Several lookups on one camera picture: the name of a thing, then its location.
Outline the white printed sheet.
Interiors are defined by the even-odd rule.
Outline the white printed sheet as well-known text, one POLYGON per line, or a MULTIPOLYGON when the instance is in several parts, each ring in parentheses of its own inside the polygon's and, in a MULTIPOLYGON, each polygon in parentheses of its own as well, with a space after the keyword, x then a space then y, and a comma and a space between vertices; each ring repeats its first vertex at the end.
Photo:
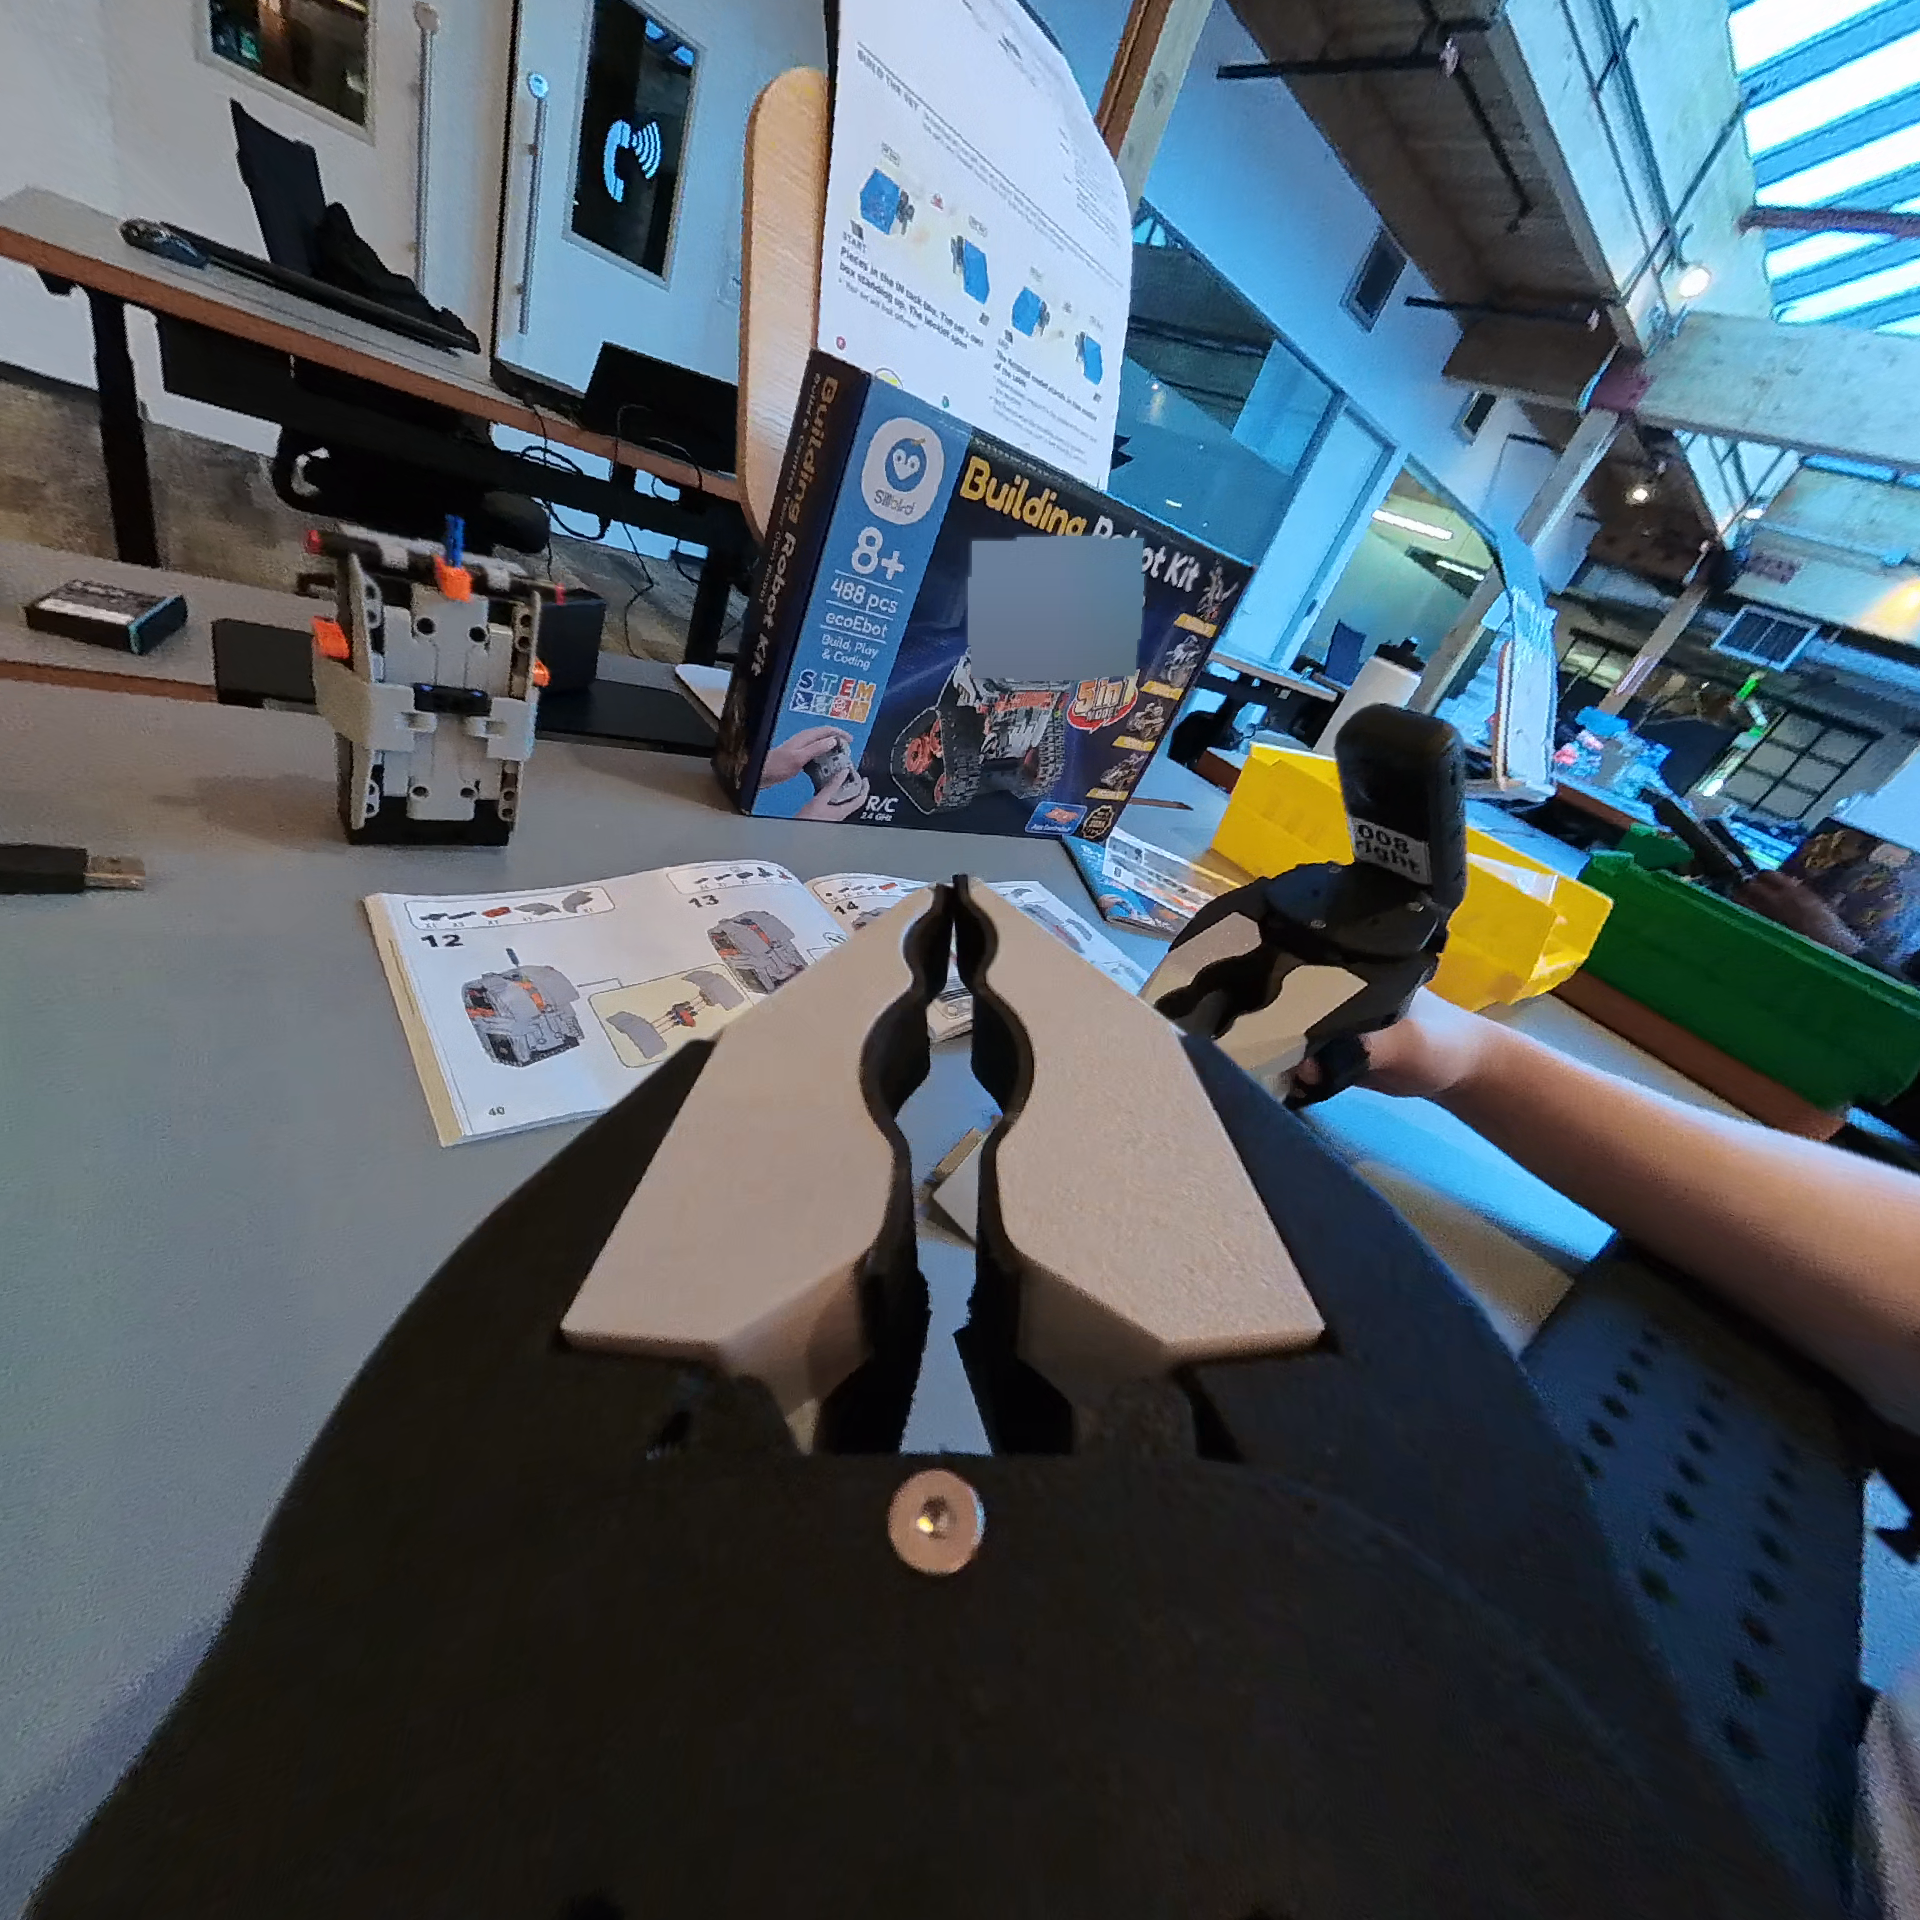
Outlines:
POLYGON ((1135 206, 1022 4, 838 4, 815 349, 1103 493, 1135 206))

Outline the grey desk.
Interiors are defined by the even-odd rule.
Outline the grey desk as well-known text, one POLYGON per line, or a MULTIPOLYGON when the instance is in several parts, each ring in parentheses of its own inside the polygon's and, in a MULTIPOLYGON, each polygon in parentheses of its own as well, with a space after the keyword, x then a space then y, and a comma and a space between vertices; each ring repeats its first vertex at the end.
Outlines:
POLYGON ((993 1453, 901 1111, 901 1453, 559 1323, 712 1041, 542 1168, 426 1147, 315 718, 3 692, 3 1864, 41 1918, 1842 1918, 1693 1738, 1545 1395, 1203 1037, 1325 1319, 993 1453))

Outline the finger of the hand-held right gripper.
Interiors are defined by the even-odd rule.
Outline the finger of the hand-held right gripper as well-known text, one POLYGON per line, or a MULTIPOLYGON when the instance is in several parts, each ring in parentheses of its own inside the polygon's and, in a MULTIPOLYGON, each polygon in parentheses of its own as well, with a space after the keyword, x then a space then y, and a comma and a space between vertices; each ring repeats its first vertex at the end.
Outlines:
POLYGON ((1220 1040, 1279 998, 1279 943, 1239 912, 1189 924, 1139 991, 1139 1001, 1189 1037, 1220 1040))
POLYGON ((1309 1060, 1309 1032, 1359 995, 1352 971, 1285 971, 1273 1001, 1237 1009, 1228 991, 1212 991, 1212 1045, 1262 1090, 1294 1098, 1296 1069, 1309 1060))

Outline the grey curved panel brick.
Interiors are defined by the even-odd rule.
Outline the grey curved panel brick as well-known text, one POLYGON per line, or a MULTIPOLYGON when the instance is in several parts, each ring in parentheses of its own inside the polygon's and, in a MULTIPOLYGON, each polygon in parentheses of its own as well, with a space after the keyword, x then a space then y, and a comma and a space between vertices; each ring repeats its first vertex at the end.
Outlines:
POLYGON ((984 1115, 978 1127, 967 1127, 925 1181, 925 1218, 963 1243, 977 1243, 982 1156, 997 1120, 984 1115))

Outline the yellow plastic bin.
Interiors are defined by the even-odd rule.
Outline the yellow plastic bin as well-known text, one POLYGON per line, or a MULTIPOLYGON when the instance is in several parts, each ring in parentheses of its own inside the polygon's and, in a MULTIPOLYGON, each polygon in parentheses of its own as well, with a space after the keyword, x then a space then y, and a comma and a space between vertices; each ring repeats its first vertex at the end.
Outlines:
MULTIPOLYGON (((1455 908, 1434 995, 1487 1011, 1548 995, 1590 958, 1613 901, 1533 858, 1468 829, 1468 890, 1455 908)), ((1254 745, 1208 862, 1239 875, 1352 860, 1349 814, 1329 756, 1254 745)))

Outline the person's light shirt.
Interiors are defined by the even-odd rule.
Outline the person's light shirt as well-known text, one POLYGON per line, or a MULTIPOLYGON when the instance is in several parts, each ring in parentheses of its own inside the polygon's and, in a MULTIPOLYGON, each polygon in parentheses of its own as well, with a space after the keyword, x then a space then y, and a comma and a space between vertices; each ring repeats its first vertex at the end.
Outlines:
POLYGON ((1882 1693, 1862 1728, 1854 1806, 1854 1918, 1918 1918, 1918 1671, 1882 1693))

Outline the person's right forearm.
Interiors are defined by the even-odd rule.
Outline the person's right forearm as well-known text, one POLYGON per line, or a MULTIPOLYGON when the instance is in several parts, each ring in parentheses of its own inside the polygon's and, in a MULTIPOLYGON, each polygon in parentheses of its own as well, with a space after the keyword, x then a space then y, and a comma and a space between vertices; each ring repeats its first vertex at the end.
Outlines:
POLYGON ((1443 1001, 1434 1098, 1918 1433, 1918 1179, 1714 1115, 1443 1001))

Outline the partly built toy robot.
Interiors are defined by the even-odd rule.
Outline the partly built toy robot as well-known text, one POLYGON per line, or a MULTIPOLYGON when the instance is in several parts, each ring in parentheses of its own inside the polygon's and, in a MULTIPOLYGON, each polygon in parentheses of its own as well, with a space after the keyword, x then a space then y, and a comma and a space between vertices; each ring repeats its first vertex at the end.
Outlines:
POLYGON ((311 624, 311 682, 338 741, 349 843, 506 846, 550 682, 551 584, 470 556, 453 521, 444 541, 311 531, 308 552, 335 568, 335 612, 311 624))

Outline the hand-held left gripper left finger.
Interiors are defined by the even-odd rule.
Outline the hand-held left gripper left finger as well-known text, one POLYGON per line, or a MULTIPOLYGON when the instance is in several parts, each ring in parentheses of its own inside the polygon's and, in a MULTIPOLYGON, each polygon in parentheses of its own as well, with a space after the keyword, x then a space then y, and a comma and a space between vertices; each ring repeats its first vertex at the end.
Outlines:
POLYGON ((674 1360, 901 1453, 931 1298, 901 1111, 931 1074, 954 893, 932 884, 709 1045, 562 1313, 572 1349, 674 1360))

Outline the green plastic bin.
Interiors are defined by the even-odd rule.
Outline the green plastic bin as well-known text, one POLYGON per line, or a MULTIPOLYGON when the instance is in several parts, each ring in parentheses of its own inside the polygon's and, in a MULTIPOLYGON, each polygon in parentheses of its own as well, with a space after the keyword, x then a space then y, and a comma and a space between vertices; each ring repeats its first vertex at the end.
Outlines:
POLYGON ((1621 851, 1579 881, 1610 901, 1585 976, 1823 1111, 1918 1083, 1918 987, 1621 851))

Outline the black computer monitor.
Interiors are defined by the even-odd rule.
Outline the black computer monitor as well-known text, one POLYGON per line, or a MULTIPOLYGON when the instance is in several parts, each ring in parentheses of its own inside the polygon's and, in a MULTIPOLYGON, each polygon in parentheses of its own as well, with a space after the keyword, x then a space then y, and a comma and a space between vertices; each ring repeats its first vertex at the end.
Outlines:
POLYGON ((691 467, 736 473, 740 390, 637 349, 600 342, 580 425, 691 467))

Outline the blue toy robot box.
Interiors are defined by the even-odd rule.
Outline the blue toy robot box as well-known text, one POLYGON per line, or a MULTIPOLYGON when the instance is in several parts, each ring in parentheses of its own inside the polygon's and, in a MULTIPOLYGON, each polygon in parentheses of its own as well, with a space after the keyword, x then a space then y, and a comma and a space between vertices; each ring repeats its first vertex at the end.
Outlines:
POLYGON ((810 351, 714 775, 762 820, 1098 843, 1250 580, 810 351))

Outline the white instruction booklet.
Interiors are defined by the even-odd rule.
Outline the white instruction booklet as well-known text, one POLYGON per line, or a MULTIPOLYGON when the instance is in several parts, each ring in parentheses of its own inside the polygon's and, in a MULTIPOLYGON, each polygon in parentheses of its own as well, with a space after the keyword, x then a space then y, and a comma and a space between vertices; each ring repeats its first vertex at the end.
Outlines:
POLYGON ((365 912, 436 1131, 460 1145, 600 1115, 918 886, 744 858, 365 912))

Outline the black bag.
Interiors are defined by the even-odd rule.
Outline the black bag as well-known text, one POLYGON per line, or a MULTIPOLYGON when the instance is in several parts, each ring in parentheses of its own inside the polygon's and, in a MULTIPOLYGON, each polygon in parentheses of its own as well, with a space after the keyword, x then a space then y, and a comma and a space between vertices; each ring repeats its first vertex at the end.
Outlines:
POLYGON ((414 284, 381 262, 373 244, 359 234, 345 205, 327 201, 319 156, 311 145, 266 129, 240 103, 230 103, 230 132, 237 168, 252 200, 272 265, 321 274, 359 292, 377 285, 398 292, 414 284))

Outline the person's right hand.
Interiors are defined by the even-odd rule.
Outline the person's right hand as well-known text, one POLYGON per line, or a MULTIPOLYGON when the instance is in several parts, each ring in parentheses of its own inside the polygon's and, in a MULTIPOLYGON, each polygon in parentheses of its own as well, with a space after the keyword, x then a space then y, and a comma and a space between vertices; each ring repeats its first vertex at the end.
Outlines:
POLYGON ((1349 1069, 1343 1085, 1446 1103, 1489 1083, 1508 1040, 1502 1024, 1416 991, 1398 1021, 1358 1037, 1359 1067, 1349 1069))

